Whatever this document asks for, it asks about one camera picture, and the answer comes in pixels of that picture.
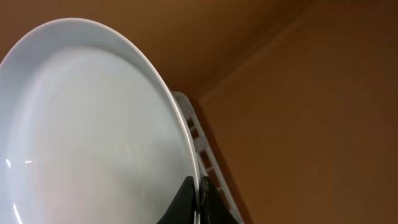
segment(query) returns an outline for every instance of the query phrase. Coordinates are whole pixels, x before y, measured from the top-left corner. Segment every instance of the glossy surface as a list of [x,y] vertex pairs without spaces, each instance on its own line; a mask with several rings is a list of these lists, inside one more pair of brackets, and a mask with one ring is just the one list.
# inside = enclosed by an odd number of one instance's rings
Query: glossy surface
[[82,19],[44,24],[0,67],[1,223],[156,223],[194,176],[192,141],[145,56]]

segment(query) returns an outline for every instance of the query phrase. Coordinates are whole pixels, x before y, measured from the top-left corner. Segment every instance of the dish rack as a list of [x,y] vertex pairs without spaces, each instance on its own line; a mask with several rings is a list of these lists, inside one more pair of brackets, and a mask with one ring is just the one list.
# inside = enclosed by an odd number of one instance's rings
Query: dish rack
[[198,117],[193,110],[190,100],[185,94],[179,91],[173,91],[172,93],[191,132],[193,145],[195,146],[197,154],[200,176],[208,176],[211,179],[211,181],[216,185],[221,198],[224,199],[224,203],[229,208],[232,216],[239,224],[243,224],[244,222],[241,214],[232,198],[231,192],[229,191],[220,167],[217,164],[205,133],[200,126]]

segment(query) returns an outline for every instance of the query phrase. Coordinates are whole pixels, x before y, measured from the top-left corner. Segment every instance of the white plate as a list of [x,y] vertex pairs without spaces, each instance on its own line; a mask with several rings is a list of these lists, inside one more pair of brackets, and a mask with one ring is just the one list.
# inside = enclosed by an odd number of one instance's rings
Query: white plate
[[0,223],[156,223],[198,168],[148,59],[86,19],[25,35],[0,65]]

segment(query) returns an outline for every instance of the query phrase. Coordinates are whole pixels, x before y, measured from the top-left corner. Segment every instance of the black object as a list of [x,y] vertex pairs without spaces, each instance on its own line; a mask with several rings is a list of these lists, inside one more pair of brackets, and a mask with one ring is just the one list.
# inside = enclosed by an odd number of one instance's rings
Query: black object
[[217,188],[209,177],[200,179],[200,223],[202,224],[238,224],[225,207]]
[[166,213],[157,224],[193,224],[195,207],[193,177],[186,177]]
[[[209,177],[200,179],[200,222],[203,224],[238,224],[225,207],[217,188]],[[157,224],[193,224],[195,186],[193,177],[186,177],[166,213]]]

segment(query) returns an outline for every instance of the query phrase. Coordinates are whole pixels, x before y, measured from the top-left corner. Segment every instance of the orange wall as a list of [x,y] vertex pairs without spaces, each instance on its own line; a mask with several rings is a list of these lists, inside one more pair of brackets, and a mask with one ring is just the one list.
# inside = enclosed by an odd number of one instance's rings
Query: orange wall
[[398,4],[320,9],[201,108],[254,223],[398,223]]
[[296,5],[295,0],[3,1],[0,58],[44,22],[83,17],[125,35],[171,89],[192,96],[220,67],[277,23],[280,13]]

